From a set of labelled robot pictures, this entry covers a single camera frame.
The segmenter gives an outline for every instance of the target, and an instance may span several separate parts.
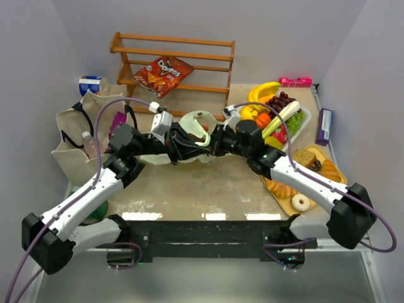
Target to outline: wooden rack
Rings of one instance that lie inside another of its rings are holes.
[[[214,54],[198,54],[193,52],[177,52],[170,50],[156,50],[156,49],[140,49],[140,48],[131,48],[124,46],[124,39],[131,40],[148,40],[148,41],[160,41],[160,42],[168,42],[168,43],[186,43],[186,44],[201,44],[201,45],[212,45],[212,46],[222,46],[228,47],[230,54],[228,56],[223,55],[214,55]],[[230,81],[232,77],[232,67],[234,60],[234,48],[235,42],[226,42],[226,41],[211,41],[211,40],[198,40],[198,39],[184,39],[184,38],[173,38],[173,37],[160,37],[160,36],[146,36],[146,35],[130,35],[125,33],[116,32],[114,38],[112,39],[109,50],[111,53],[120,53],[121,54],[121,69],[119,70],[117,83],[125,84],[128,86],[127,97],[132,97],[134,89],[138,85],[135,81],[130,78],[133,76],[133,71],[131,69],[131,65],[147,65],[150,64],[150,61],[139,61],[139,60],[129,60],[128,54],[142,54],[142,55],[152,55],[152,56],[174,56],[181,58],[192,58],[192,59],[201,59],[201,60],[214,60],[214,61],[225,61],[229,62],[228,68],[219,68],[214,66],[204,66],[204,65],[193,65],[197,70],[203,71],[212,71],[212,72],[221,72],[228,73],[227,78],[227,86],[226,87],[212,87],[212,86],[203,86],[203,85],[186,85],[180,84],[177,86],[177,89],[180,90],[197,90],[201,92],[215,92],[215,93],[224,93],[225,94],[225,106],[227,106],[227,101],[229,99],[230,93]],[[144,107],[134,107],[133,108],[137,112],[149,112]],[[170,113],[173,116],[182,117],[187,112],[181,110],[171,110]],[[218,120],[224,120],[224,116],[215,115],[215,118]]]

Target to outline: purple package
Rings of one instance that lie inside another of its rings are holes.
[[[333,111],[331,109],[321,109],[318,116],[316,144],[326,146],[330,142],[332,121]]]
[[[114,128],[116,128],[118,125],[124,124],[124,123],[126,123],[126,114],[123,114],[122,112],[117,112],[114,117],[114,120],[112,121],[111,129],[108,134],[108,139],[111,140],[111,134],[112,134],[112,131],[114,130]]]

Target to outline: pastry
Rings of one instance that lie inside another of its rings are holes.
[[[273,193],[277,198],[287,199],[297,194],[297,191],[295,189],[285,185],[284,183],[269,180],[267,178],[263,178],[263,180],[268,190],[271,193]]]
[[[295,210],[306,211],[310,208],[310,200],[303,194],[296,194],[292,198],[292,206]]]
[[[293,160],[304,167],[310,167],[316,159],[316,154],[308,150],[297,150],[293,154]]]
[[[332,180],[335,182],[341,182],[341,176],[337,172],[333,162],[331,162],[328,159],[323,162],[321,170],[319,171],[319,174],[329,180]]]
[[[314,161],[312,165],[308,167],[309,170],[312,170],[313,172],[319,172],[321,170],[321,163],[318,159]]]

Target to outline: red chip bag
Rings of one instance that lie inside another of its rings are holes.
[[[168,94],[187,75],[193,66],[172,56],[162,56],[133,75],[132,80],[154,93],[159,99]]]

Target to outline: canvas tote bag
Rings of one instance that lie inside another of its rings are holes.
[[[82,186],[97,172],[97,159],[89,159],[84,146],[82,134],[85,131],[94,136],[95,120],[100,109],[108,102],[121,98],[120,95],[102,97],[90,90],[72,108],[56,115],[57,126],[61,132],[59,146],[51,152],[69,181],[74,186]],[[116,102],[106,108],[98,125],[98,140],[108,147],[108,134],[117,112],[126,115],[126,124],[137,128],[133,110],[124,101]],[[109,154],[101,151],[102,161],[108,159]]]

